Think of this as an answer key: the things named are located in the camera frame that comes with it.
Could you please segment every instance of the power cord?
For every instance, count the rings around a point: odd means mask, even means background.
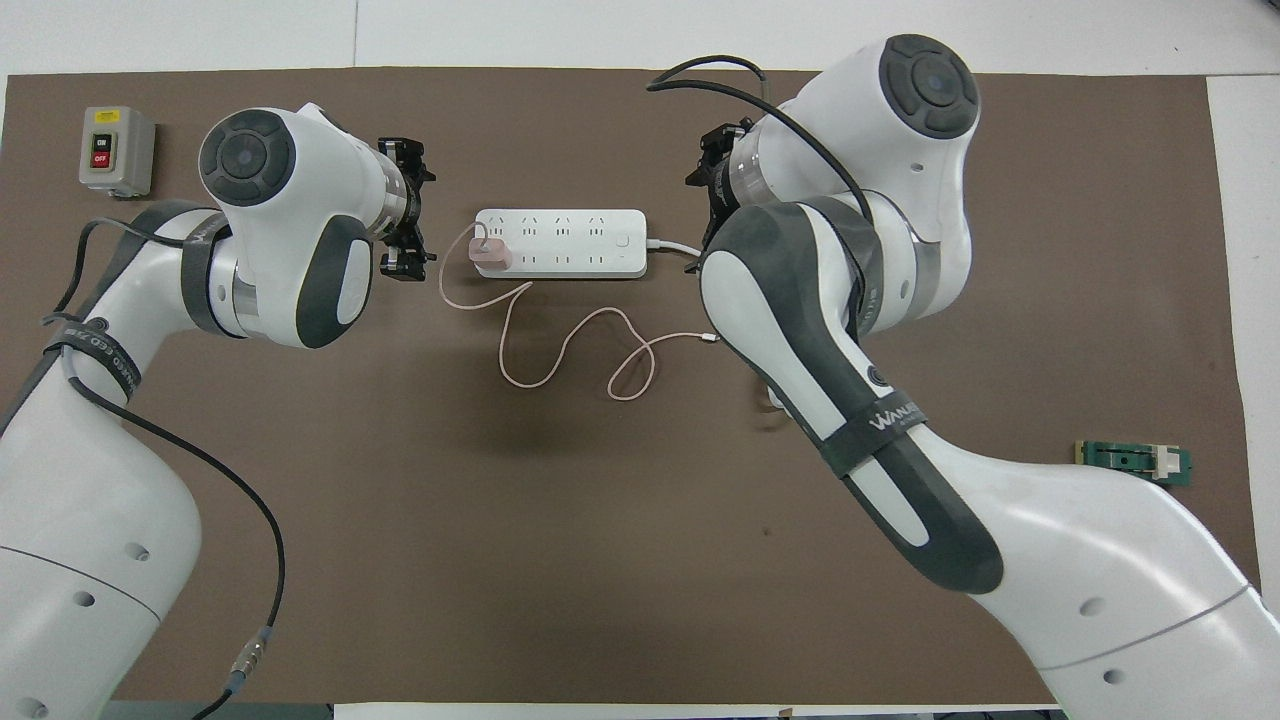
[[[635,324],[631,323],[631,318],[628,318],[626,313],[623,313],[622,310],[620,310],[617,307],[612,307],[612,306],[609,306],[609,307],[599,307],[599,309],[593,310],[591,313],[589,313],[581,320],[579,320],[577,325],[575,325],[573,329],[570,331],[567,336],[564,336],[564,341],[561,342],[559,355],[557,355],[556,363],[552,364],[552,368],[550,368],[550,370],[547,372],[545,377],[543,377],[540,380],[531,382],[531,383],[525,383],[525,382],[517,380],[516,378],[511,377],[511,373],[507,370],[507,336],[509,334],[509,331],[511,331],[511,316],[512,316],[512,313],[516,309],[516,301],[520,300],[520,296],[524,295],[530,287],[534,286],[532,281],[526,281],[526,282],[521,283],[520,286],[517,286],[516,288],[499,295],[498,297],[494,297],[492,300],[486,300],[484,302],[479,302],[476,305],[463,305],[463,304],[456,302],[456,301],[451,300],[449,296],[444,292],[444,268],[448,265],[449,255],[453,254],[453,250],[458,246],[458,243],[462,242],[462,240],[465,237],[467,237],[467,234],[470,234],[471,231],[474,231],[475,228],[480,228],[480,229],[484,231],[484,238],[483,238],[481,243],[479,245],[480,247],[483,247],[484,252],[485,254],[499,252],[499,250],[495,250],[493,246],[502,247],[502,245],[500,245],[502,240],[497,238],[497,237],[492,237],[490,233],[489,233],[489,227],[488,225],[485,225],[481,222],[474,222],[474,223],[468,224],[466,228],[462,229],[461,233],[458,233],[458,236],[456,238],[453,238],[453,242],[449,243],[448,250],[444,251],[444,255],[440,259],[440,270],[436,273],[436,288],[440,292],[440,299],[444,300],[444,302],[449,307],[453,307],[453,309],[457,309],[457,310],[480,310],[483,307],[489,307],[492,305],[502,302],[503,300],[511,299],[511,302],[507,305],[506,319],[502,323],[502,334],[498,338],[498,369],[502,372],[502,377],[506,378],[507,382],[511,383],[515,387],[518,387],[518,388],[522,388],[522,389],[532,389],[532,388],[541,387],[541,386],[547,384],[556,375],[556,372],[559,370],[561,363],[564,361],[564,355],[568,351],[568,343],[570,343],[571,340],[573,340],[573,336],[577,334],[577,332],[580,329],[582,329],[582,327],[586,325],[591,319],[594,319],[594,318],[596,318],[599,315],[604,315],[604,314],[614,314],[614,315],[618,315],[620,318],[622,318],[622,322],[626,323],[626,325],[627,325],[627,331],[630,331],[631,336],[635,337],[636,342],[640,343],[639,347],[636,347],[631,352],[631,355],[627,355],[626,360],[623,360],[622,364],[618,365],[618,368],[613,372],[613,374],[609,375],[609,382],[605,384],[605,392],[608,393],[608,396],[612,400],[616,400],[618,402],[628,402],[631,400],[636,400],[637,397],[640,397],[641,395],[644,395],[649,389],[649,386],[653,383],[654,374],[657,373],[657,365],[658,365],[658,357],[653,352],[653,346],[654,345],[657,345],[659,342],[663,342],[663,341],[667,341],[667,340],[677,338],[677,337],[692,337],[692,338],[701,340],[703,342],[716,342],[717,340],[719,340],[719,337],[716,336],[714,333],[696,333],[696,332],[668,333],[668,334],[664,334],[662,337],[653,338],[653,340],[645,340],[644,336],[641,336],[640,332],[636,331]],[[677,251],[681,251],[681,252],[689,252],[689,254],[694,255],[695,258],[698,255],[700,255],[700,252],[698,252],[692,247],[689,247],[687,245],[681,245],[678,242],[668,242],[668,241],[662,241],[662,240],[650,240],[648,242],[649,242],[648,247],[654,249],[654,250],[658,250],[658,249],[662,249],[662,250],[677,250]],[[614,383],[618,379],[618,375],[621,375],[622,372],[627,368],[627,365],[630,365],[631,361],[635,360],[640,354],[646,354],[649,356],[649,374],[645,377],[644,384],[640,387],[639,391],[636,391],[636,392],[634,392],[631,395],[618,395],[614,391],[614,388],[613,388]]]
[[[680,242],[671,242],[667,240],[649,238],[645,241],[645,247],[649,250],[675,250],[676,252],[684,252],[685,255],[692,255],[694,258],[701,258],[703,254],[687,245]]]

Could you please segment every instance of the brown mat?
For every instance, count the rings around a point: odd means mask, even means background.
[[[645,94],[652,74],[13,77],[0,395],[38,357],[49,333],[36,320],[61,293],[81,224],[146,206],[76,182],[86,106],[127,104],[160,123],[155,199],[206,199],[196,151],[221,117],[315,100],[357,136],[426,143],[440,178],[422,220],[433,250],[486,206],[639,208],[652,237],[696,243],[705,201],[681,179],[701,133],[749,109]],[[776,96],[805,77],[777,73]],[[980,83],[969,287],[948,311],[872,338],[869,354],[934,429],[977,452],[1190,448],[1196,486],[1176,497],[1257,579],[1203,79]],[[114,243],[95,238],[90,278]],[[650,260],[640,281],[535,286],[516,311],[512,372],[541,377],[600,305],[650,336],[709,328],[682,256]],[[461,256],[449,273],[462,300],[511,284],[476,278]],[[279,630],[246,700],[1050,701],[1006,633],[922,579],[801,433],[762,410],[728,350],[663,343],[653,389],[617,404],[604,382],[630,345],[616,319],[584,331],[539,391],[499,375],[500,324],[500,309],[460,313],[431,284],[380,281],[364,319],[323,351],[204,333],[161,350],[132,407],[248,478],[289,543]],[[204,700],[269,606],[270,536],[220,477],[159,452],[196,496],[205,550],[119,697]]]

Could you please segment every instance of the power socket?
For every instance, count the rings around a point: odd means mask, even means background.
[[[486,209],[476,222],[511,251],[506,270],[476,268],[486,278],[630,279],[649,261],[640,210]]]

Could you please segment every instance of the cable connector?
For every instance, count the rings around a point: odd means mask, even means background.
[[[467,258],[476,268],[506,270],[511,266],[511,249],[500,237],[476,237],[467,245]]]
[[[230,675],[227,676],[227,691],[232,694],[239,692],[244,687],[244,682],[257,667],[257,664],[262,661],[262,655],[266,653],[266,641],[271,639],[271,626],[265,625],[256,635],[250,638],[241,653],[236,656],[236,662],[232,664]]]

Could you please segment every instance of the black cable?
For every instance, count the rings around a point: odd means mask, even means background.
[[[653,78],[653,81],[650,82],[650,85],[654,83],[654,82],[668,81],[668,79],[678,76],[680,73],[682,73],[682,72],[685,72],[685,70],[687,70],[690,68],[696,68],[699,65],[708,65],[710,63],[730,63],[730,64],[739,65],[739,67],[742,67],[742,68],[746,68],[746,69],[751,70],[751,73],[755,77],[760,78],[760,97],[765,102],[769,102],[769,78],[765,77],[764,70],[762,70],[760,67],[756,65],[755,63],[753,63],[753,61],[750,61],[750,60],[748,60],[745,58],[739,58],[737,55],[703,55],[701,58],[694,58],[692,60],[685,60],[684,63],[681,63],[681,64],[671,68],[669,70],[662,73],[660,76]]]
[[[836,176],[840,177],[840,181],[844,182],[846,187],[849,187],[850,192],[854,193],[854,200],[858,201],[858,208],[861,210],[863,217],[867,218],[867,222],[872,223],[872,225],[876,224],[876,220],[872,218],[872,208],[867,202],[867,196],[863,193],[863,188],[858,184],[854,177],[849,174],[849,170],[845,169],[845,165],[841,164],[841,161],[837,160],[836,156],[829,150],[827,150],[827,147],[822,142],[819,142],[817,137],[814,137],[809,131],[804,128],[804,126],[797,123],[790,115],[780,110],[777,106],[765,102],[764,100],[749,92],[744,92],[736,87],[721,85],[718,82],[709,82],[701,79],[669,79],[660,82],[658,79],[654,79],[645,87],[645,90],[649,92],[660,92],[663,90],[677,90],[682,87],[692,90],[709,90],[712,92],[719,92],[722,95],[737,97],[739,100],[749,102],[759,108],[760,110],[768,113],[769,115],[777,118],[778,122],[786,126],[787,129],[790,129],[791,132],[796,133],[800,137],[800,140],[805,141],[805,143],[809,145],[809,147],[812,147],[814,152],[817,152],[818,156],[822,158],[823,161],[827,163],[827,165],[836,172]]]
[[[59,300],[58,305],[54,307],[54,313],[61,313],[65,310],[67,304],[69,304],[72,301],[72,296],[76,295],[76,288],[79,287],[81,275],[84,273],[84,254],[88,250],[88,236],[92,234],[93,228],[99,225],[116,227],[142,240],[159,242],[160,245],[168,245],[169,247],[182,247],[182,241],[179,240],[161,237],[142,228],[131,225],[124,220],[116,220],[114,218],[93,218],[92,220],[84,223],[84,227],[81,229],[79,242],[76,243],[76,268],[72,270],[72,282],[67,286],[67,292],[63,293],[63,299]]]
[[[200,447],[182,439],[180,437],[161,428],[160,425],[156,425],[155,423],[147,420],[146,418],[134,415],[133,413],[125,410],[124,407],[120,407],[114,402],[106,400],[105,397],[97,395],[87,386],[84,386],[84,383],[81,382],[81,379],[77,377],[67,378],[67,382],[69,382],[70,386],[76,388],[76,392],[78,392],[82,397],[84,397],[84,400],[88,400],[93,405],[97,405],[99,407],[106,410],[108,413],[111,413],[118,418],[128,420],[129,423],[142,428],[143,430],[147,430],[148,433],[169,443],[173,443],[174,446],[180,447],[182,450],[186,450],[187,452],[204,460],[215,470],[225,475],[227,479],[236,483],[236,487],[238,487],[246,496],[248,496],[251,501],[253,501],[253,505],[256,505],[262,516],[266,518],[266,523],[271,527],[271,536],[275,538],[275,560],[276,560],[275,598],[271,601],[271,611],[266,616],[266,628],[274,628],[275,616],[280,612],[280,601],[284,598],[284,537],[280,534],[280,525],[279,523],[275,521],[275,515],[271,512],[271,509],[266,506],[266,502],[262,500],[262,497],[257,495],[257,492],[253,491],[253,488],[250,487],[250,484],[246,483],[239,475],[237,475],[234,470],[232,470],[221,461],[219,461],[216,457],[205,452]],[[201,710],[195,717],[192,717],[192,720],[202,720],[204,717],[207,717],[219,707],[221,707],[232,697],[232,694],[233,692],[230,689],[224,689],[221,697],[219,697],[216,701],[214,701],[207,707]]]
[[[230,698],[232,698],[232,692],[230,691],[223,691],[221,697],[219,697],[214,702],[209,703],[209,706],[205,707],[204,710],[201,710],[200,712],[192,715],[191,720],[205,720],[205,717],[209,717],[210,715],[212,715],[214,712],[216,712],[218,708],[221,707],[223,705],[225,705],[227,701],[230,700]]]

